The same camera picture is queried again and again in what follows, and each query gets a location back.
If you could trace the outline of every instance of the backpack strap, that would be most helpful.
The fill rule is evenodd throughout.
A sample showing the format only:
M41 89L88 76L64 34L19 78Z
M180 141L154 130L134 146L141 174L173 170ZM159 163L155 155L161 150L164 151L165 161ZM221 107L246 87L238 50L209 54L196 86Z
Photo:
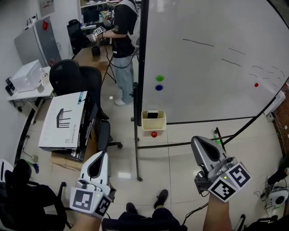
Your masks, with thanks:
M117 7L118 5L127 5L129 8L131 8L138 15L137 10L136 10L136 6L131 1L122 0L115 7Z

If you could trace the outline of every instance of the whiteboard frame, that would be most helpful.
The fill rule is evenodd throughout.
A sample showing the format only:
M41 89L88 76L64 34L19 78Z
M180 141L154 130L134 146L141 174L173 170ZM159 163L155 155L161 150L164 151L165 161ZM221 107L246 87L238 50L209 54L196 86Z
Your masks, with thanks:
M149 15L149 1L150 0L142 0L141 2L141 22L140 22L140 50L139 50L139 75L138 75L138 102L137 102L137 121L140 126L141 119L141 111L142 111L142 103L143 103L143 89L144 89L144 75L145 75L145 50L146 50L146 37L147 37L147 26L148 26L148 15ZM289 26L276 9L276 7L272 4L270 0L267 2L271 5L271 7L276 11L276 13L281 17L282 21L285 23L286 27L289 30ZM238 117L238 118L225 118L225 119L217 119L217 120L198 120L198 121L175 121L171 123L167 123L167 125L175 125L175 124L190 124L190 123L202 123L202 122L213 122L213 121L224 121L224 120L239 120L239 119L253 119L255 117L259 117L273 102L270 101L269 104L258 114L255 116L249 117Z

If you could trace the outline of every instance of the whiteboard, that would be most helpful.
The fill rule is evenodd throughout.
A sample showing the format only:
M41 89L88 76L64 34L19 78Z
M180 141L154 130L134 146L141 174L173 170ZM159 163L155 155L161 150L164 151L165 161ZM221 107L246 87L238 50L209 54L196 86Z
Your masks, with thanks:
M265 0L150 0L147 20L142 109L168 123L256 116L289 76L289 29Z

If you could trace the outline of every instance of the poster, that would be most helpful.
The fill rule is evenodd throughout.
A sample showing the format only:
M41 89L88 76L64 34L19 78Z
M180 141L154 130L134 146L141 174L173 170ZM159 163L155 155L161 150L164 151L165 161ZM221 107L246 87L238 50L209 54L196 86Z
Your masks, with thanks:
M38 0L38 1L40 8L40 15L42 18L54 12L54 0Z

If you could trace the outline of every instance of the black shoe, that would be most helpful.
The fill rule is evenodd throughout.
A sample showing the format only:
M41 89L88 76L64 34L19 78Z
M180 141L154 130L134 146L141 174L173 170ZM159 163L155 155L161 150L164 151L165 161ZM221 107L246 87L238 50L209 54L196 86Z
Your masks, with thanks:
M134 204L131 202L126 204L126 211L128 213L138 214Z
M162 190L161 193L157 196L157 199L157 202L154 203L154 209L159 205L164 205L164 203L168 199L168 191L166 189Z

